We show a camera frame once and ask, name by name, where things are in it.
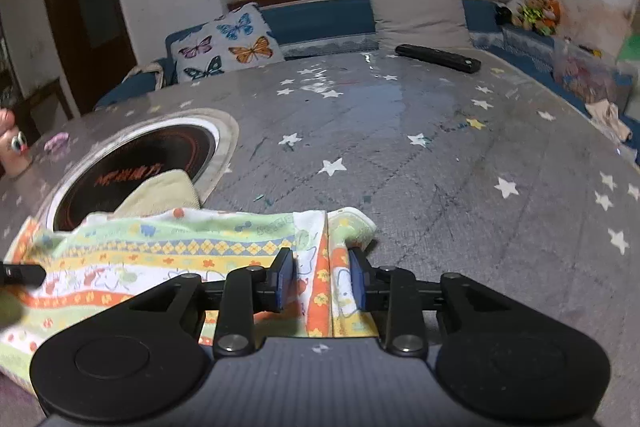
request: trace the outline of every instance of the table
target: table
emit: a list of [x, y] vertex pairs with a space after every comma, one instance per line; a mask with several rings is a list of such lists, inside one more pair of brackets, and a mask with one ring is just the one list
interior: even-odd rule
[[[47, 134], [30, 171], [0, 180], [2, 247], [96, 142], [136, 121], [218, 108], [238, 121], [240, 138], [232, 172], [204, 207], [357, 206], [379, 227], [374, 266], [426, 280], [459, 271], [596, 338], [612, 362], [597, 418], [632, 425], [632, 406], [640, 410], [640, 201], [628, 186], [640, 185], [638, 171], [540, 84], [492, 55], [467, 54], [482, 60], [479, 73], [385, 52], [305, 58], [72, 120], [63, 126], [66, 156], [43, 155]], [[339, 158], [346, 171], [329, 176], [324, 162]], [[611, 242], [618, 232], [629, 245], [624, 255]]]

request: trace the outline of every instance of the door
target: door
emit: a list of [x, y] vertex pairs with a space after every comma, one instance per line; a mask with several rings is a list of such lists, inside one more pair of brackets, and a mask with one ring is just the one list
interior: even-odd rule
[[58, 55], [81, 114], [136, 65], [119, 0], [45, 0]]

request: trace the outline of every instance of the yellow towel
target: yellow towel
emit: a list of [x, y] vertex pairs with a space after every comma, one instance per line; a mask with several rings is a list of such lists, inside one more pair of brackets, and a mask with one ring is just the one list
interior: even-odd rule
[[185, 171], [175, 169], [149, 178], [116, 209], [113, 217], [143, 217], [172, 208], [200, 208], [200, 201]]

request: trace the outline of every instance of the pillow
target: pillow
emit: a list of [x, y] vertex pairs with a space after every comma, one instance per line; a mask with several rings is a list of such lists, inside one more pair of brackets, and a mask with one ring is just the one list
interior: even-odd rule
[[462, 0], [370, 0], [381, 48], [471, 47]]
[[171, 52], [176, 58], [179, 84], [225, 71], [284, 61], [278, 43], [254, 3], [206, 23], [199, 31], [173, 42]]

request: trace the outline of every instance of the figurine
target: figurine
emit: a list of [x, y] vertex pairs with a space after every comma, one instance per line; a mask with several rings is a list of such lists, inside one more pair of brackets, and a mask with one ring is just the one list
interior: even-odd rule
[[0, 163], [12, 178], [31, 165], [27, 138], [16, 127], [15, 116], [9, 109], [0, 109]]

